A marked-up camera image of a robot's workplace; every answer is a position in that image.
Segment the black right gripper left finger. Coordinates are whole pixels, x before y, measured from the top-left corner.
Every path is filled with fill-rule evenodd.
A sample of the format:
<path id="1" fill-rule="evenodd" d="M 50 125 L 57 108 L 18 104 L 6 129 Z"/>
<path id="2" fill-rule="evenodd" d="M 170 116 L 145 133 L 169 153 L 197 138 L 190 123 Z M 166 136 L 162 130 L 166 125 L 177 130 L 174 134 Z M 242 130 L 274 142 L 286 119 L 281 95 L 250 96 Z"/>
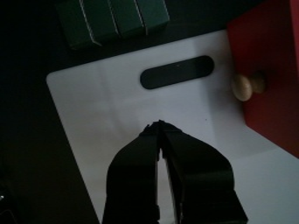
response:
<path id="1" fill-rule="evenodd" d="M 159 224 L 159 125 L 147 125 L 115 155 L 107 170 L 102 224 Z"/>

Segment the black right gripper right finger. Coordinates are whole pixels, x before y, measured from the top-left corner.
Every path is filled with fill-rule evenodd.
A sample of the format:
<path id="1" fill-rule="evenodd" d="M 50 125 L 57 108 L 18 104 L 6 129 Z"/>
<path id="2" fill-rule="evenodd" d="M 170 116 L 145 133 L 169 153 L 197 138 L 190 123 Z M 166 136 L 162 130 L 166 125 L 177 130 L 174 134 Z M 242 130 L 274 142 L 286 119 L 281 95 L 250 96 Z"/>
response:
<path id="1" fill-rule="evenodd" d="M 249 224 L 230 161 L 173 124 L 159 128 L 178 224 Z"/>

